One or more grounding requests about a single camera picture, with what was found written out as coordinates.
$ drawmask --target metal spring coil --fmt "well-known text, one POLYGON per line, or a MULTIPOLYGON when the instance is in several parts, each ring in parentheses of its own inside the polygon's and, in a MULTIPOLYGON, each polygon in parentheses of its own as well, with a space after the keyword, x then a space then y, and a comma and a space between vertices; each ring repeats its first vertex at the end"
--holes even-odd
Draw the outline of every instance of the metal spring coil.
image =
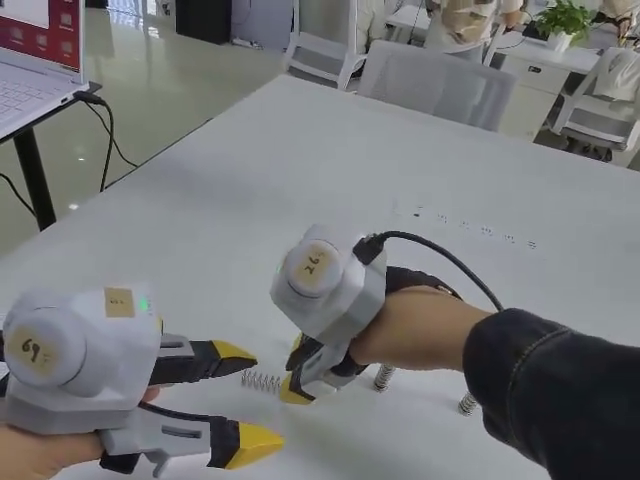
POLYGON ((373 379, 373 388, 376 392, 384 392, 389 388, 389 382, 393 376, 393 372, 396 371, 396 367, 391 365, 382 365, 376 378, 373 379))
POLYGON ((465 417, 470 416, 475 408, 478 406, 478 402, 471 393, 467 392, 467 394, 460 400, 458 403, 458 412, 465 417))
POLYGON ((269 375, 257 370, 245 370, 240 377, 240 384, 246 388, 277 395, 282 387, 282 379, 276 375, 269 375))

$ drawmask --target human hand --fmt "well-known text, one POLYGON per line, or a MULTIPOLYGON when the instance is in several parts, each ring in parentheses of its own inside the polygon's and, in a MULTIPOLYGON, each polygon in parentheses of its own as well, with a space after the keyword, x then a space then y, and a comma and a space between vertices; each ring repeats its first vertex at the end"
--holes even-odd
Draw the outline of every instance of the human hand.
MULTIPOLYGON (((150 388, 142 401, 160 393, 150 388)), ((99 460, 103 453, 96 433, 36 435, 0 426, 0 480, 48 480, 72 465, 99 460)))
POLYGON ((382 310, 353 341, 349 353, 361 365, 462 371, 469 332, 489 315, 435 288, 411 286, 387 296, 382 310))

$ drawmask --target handwritten number label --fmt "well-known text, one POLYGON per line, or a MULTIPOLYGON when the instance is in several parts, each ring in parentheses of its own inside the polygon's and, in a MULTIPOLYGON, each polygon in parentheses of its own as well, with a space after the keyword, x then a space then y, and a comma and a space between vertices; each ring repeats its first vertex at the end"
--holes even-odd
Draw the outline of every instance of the handwritten number label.
POLYGON ((318 285, 325 270, 331 264, 331 257, 320 245, 311 245, 296 268, 296 279, 307 288, 318 285))
POLYGON ((133 292, 128 288, 104 289, 104 309, 107 318, 133 318, 136 314, 133 305, 133 292))
POLYGON ((7 350, 16 360, 44 376, 51 373, 57 362, 54 348, 30 328, 16 328, 7 342, 7 350))
POLYGON ((24 353, 31 352, 31 363, 36 363, 38 354, 40 353, 40 345, 33 341, 33 338, 27 338, 22 343, 22 351, 24 353))

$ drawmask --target potted plant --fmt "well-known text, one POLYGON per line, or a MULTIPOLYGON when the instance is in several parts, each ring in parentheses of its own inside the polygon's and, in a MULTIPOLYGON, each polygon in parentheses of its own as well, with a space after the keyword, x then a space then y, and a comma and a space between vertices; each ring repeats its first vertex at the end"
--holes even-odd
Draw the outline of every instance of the potted plant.
POLYGON ((551 50, 564 52, 572 42, 588 35, 592 18, 593 12, 574 5, 572 0, 557 0, 537 15, 536 28, 549 36, 547 46, 551 50))

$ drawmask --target red and white screen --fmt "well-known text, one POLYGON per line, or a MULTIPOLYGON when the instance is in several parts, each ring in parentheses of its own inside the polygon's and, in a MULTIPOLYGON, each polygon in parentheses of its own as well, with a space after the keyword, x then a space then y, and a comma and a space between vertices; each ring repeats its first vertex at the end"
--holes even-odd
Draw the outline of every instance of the red and white screen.
POLYGON ((0 47, 80 70, 84 0, 0 0, 0 47))

